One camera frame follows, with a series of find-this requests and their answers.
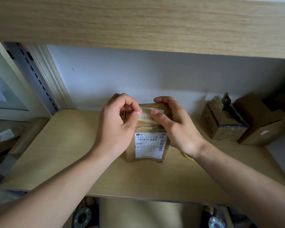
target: wood grain surface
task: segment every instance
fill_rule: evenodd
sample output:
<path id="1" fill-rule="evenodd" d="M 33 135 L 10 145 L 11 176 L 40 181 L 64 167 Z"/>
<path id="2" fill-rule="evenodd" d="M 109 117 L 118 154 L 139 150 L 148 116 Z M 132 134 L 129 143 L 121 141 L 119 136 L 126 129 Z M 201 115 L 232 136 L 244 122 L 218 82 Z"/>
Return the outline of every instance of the wood grain surface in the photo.
<path id="1" fill-rule="evenodd" d="M 285 3 L 0 0 L 0 41 L 285 58 Z"/>
<path id="2" fill-rule="evenodd" d="M 95 140 L 99 112 L 60 110 L 20 157 L 0 187 L 32 190 L 82 157 Z M 194 120 L 198 130 L 217 148 L 285 185 L 285 174 L 264 147 L 214 141 Z M 170 147 L 163 163 L 127 163 L 118 157 L 94 184 L 88 195 L 229 204 L 228 196 L 195 162 Z"/>

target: forearm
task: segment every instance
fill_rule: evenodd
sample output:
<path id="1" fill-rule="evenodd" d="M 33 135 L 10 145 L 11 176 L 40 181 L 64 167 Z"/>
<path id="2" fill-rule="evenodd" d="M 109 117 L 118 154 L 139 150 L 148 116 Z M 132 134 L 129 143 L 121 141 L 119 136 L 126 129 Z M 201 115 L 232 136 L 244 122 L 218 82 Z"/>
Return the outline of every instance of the forearm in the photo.
<path id="1" fill-rule="evenodd" d="M 62 227 L 112 162 L 99 153 L 86 155 L 29 192 L 0 216 L 0 227 Z"/>
<path id="2" fill-rule="evenodd" d="M 258 227 L 285 227 L 285 186 L 208 142 L 196 161 Z"/>

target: person's right hand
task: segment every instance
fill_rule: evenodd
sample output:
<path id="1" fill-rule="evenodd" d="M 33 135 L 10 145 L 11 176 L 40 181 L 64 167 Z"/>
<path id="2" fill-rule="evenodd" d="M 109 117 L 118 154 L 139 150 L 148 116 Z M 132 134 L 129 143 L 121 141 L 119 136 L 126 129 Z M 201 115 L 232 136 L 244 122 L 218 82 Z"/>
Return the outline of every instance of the person's right hand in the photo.
<path id="1" fill-rule="evenodd" d="M 173 97 L 157 97 L 154 102 L 167 103 L 172 110 L 173 121 L 156 109 L 151 111 L 154 121 L 167 130 L 172 144 L 189 157 L 198 158 L 207 142 L 196 129 L 186 110 Z"/>

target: hand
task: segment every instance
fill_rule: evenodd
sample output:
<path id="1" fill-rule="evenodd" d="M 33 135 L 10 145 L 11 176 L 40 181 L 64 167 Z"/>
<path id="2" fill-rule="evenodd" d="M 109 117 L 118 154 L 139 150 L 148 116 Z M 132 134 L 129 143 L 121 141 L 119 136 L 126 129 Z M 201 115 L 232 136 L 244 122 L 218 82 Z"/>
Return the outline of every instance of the hand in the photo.
<path id="1" fill-rule="evenodd" d="M 157 97 L 154 102 L 167 103 L 173 114 L 172 121 L 166 115 L 154 109 L 151 111 L 154 121 L 167 130 L 168 136 L 176 148 L 189 157 L 198 158 L 207 142 L 196 129 L 186 110 L 173 97 Z"/>
<path id="2" fill-rule="evenodd" d="M 120 117 L 123 111 L 131 112 L 126 122 Z M 142 110 L 134 98 L 127 94 L 114 94 L 100 112 L 92 153 L 108 155 L 115 160 L 129 146 L 141 113 Z"/>

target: glass panel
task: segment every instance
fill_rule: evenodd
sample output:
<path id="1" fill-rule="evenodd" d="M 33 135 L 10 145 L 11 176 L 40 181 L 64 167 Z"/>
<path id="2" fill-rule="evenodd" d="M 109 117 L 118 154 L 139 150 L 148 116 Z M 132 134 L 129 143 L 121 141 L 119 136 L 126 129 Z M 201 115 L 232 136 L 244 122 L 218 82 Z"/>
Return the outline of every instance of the glass panel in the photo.
<path id="1" fill-rule="evenodd" d="M 8 87 L 4 80 L 0 77 L 0 90 L 6 98 L 6 102 L 0 101 L 1 109 L 16 109 L 16 110 L 27 110 L 19 98 L 14 92 Z"/>

